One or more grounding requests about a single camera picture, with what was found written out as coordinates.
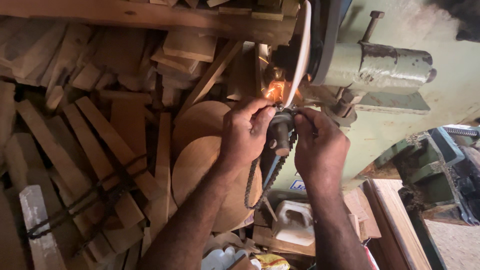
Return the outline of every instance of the man's right hand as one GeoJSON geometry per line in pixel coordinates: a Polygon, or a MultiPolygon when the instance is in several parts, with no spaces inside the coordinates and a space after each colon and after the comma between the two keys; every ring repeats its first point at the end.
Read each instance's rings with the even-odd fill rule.
{"type": "Polygon", "coordinates": [[[300,108],[295,127],[299,136],[295,167],[307,189],[337,195],[349,139],[325,113],[310,108],[300,108]]]}

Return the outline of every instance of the forearm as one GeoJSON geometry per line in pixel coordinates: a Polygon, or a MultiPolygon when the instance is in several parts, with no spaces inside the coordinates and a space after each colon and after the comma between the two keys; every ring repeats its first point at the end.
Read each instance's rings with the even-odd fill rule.
{"type": "Polygon", "coordinates": [[[315,184],[318,182],[306,181],[313,210],[317,263],[325,269],[370,269],[348,219],[340,188],[326,190],[315,184]]]}
{"type": "Polygon", "coordinates": [[[138,269],[196,269],[239,168],[218,160],[151,244],[138,269]]]}

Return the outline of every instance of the plastic jug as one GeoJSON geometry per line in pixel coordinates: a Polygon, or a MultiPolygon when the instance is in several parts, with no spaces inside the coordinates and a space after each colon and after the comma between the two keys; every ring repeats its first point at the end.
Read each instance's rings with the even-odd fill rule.
{"type": "Polygon", "coordinates": [[[283,201],[275,214],[278,221],[273,221],[272,233],[276,239],[305,246],[315,241],[310,204],[283,201]]]}

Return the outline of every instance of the blue label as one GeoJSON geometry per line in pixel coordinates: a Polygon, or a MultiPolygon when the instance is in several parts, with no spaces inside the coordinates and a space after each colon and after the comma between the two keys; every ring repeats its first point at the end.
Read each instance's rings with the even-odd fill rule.
{"type": "Polygon", "coordinates": [[[305,191],[306,187],[302,180],[295,180],[290,189],[305,191]]]}

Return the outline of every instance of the round wooden disc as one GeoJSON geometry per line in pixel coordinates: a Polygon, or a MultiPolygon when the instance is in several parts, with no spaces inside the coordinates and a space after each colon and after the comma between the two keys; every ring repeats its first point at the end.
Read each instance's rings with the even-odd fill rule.
{"type": "Polygon", "coordinates": [[[223,116],[230,107],[218,101],[204,101],[193,105],[178,120],[172,135],[172,153],[178,157],[194,140],[222,135],[223,116]]]}
{"type": "MultiPolygon", "coordinates": [[[[188,144],[179,155],[172,174],[173,195],[179,205],[185,201],[212,167],[220,153],[221,141],[222,139],[217,136],[202,137],[188,144]]],[[[217,214],[213,232],[228,232],[253,213],[253,210],[246,209],[244,205],[249,172],[250,166],[241,170],[235,179],[217,214]]],[[[257,165],[250,192],[250,206],[258,201],[261,193],[262,173],[260,166],[257,165]]]]}

